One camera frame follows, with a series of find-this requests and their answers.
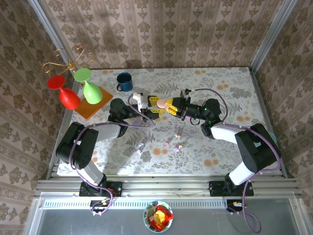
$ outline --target red object in bowl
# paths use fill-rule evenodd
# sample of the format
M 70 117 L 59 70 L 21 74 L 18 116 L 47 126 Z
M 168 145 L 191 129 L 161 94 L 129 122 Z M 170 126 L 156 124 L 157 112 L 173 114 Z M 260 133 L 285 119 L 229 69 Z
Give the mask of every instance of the red object in bowl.
M 76 109 L 80 105 L 80 98 L 73 90 L 68 88 L 62 88 L 64 84 L 65 78 L 62 75 L 52 76 L 47 82 L 47 86 L 50 89 L 60 89 L 60 101 L 67 109 Z
M 157 225 L 157 223 L 154 220 L 154 214 L 156 213 L 156 211 L 152 214 L 152 216 L 150 216 L 149 220 L 150 220 L 150 224 L 152 225 L 152 227 L 154 227 L 156 230 L 158 230 L 159 232 L 161 232 L 164 227 L 166 226 L 166 224 L 174 218 L 174 215 L 167 210 L 164 206 L 158 205 L 157 207 L 157 211 L 162 211 L 165 214 L 165 219 L 164 221 Z

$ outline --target pink toy piece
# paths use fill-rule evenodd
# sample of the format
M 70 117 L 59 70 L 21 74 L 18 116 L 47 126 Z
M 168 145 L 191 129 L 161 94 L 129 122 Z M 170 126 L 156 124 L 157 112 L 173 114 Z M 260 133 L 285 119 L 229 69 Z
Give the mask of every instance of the pink toy piece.
M 168 105 L 165 104 L 166 102 L 166 99 L 159 99 L 157 102 L 156 102 L 156 105 L 157 107 L 159 107 L 160 109 L 168 109 Z

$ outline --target green wine glass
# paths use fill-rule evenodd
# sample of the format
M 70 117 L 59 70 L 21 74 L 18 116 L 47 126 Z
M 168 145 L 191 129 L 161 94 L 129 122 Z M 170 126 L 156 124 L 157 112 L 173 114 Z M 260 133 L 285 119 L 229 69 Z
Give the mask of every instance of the green wine glass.
M 74 79 L 78 82 L 85 82 L 83 93 L 89 104 L 97 104 L 102 100 L 103 94 L 100 88 L 87 80 L 91 77 L 91 70 L 87 68 L 79 69 L 74 73 Z

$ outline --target floor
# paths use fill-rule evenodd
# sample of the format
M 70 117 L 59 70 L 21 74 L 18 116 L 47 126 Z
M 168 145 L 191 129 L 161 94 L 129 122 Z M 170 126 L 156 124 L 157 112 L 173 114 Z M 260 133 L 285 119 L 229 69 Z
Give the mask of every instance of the floor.
M 121 72 L 133 77 L 131 92 L 116 90 L 116 77 Z M 264 124 L 264 117 L 257 99 L 248 68 L 205 68 L 205 69 L 140 69 L 140 70 L 93 70 L 89 80 L 114 98 L 125 102 L 132 92 L 158 95 L 161 98 L 178 97 L 186 88 L 211 88 L 226 100 L 229 114 L 227 123 L 251 126 Z M 221 103 L 221 118 L 225 115 L 222 101 L 211 92 L 196 92 L 191 102 L 202 105 L 209 98 Z M 110 104 L 86 121 L 74 111 L 71 121 L 83 124 L 105 122 Z M 129 124 L 140 124 L 140 118 L 126 120 Z M 182 145 L 180 151 L 174 148 Z M 226 174 L 241 162 L 237 145 L 222 140 L 211 140 L 203 135 L 200 126 L 165 113 L 150 129 L 129 128 L 118 139 L 97 142 L 92 161 L 106 174 Z M 76 175 L 69 166 L 61 162 L 60 176 Z

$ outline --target mug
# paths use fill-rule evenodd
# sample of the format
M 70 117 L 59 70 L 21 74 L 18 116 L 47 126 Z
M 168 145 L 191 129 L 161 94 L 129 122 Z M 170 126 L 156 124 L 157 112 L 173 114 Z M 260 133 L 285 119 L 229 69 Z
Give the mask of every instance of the mug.
M 120 73 L 116 80 L 118 82 L 116 89 L 119 92 L 129 92 L 133 88 L 132 76 L 128 72 Z

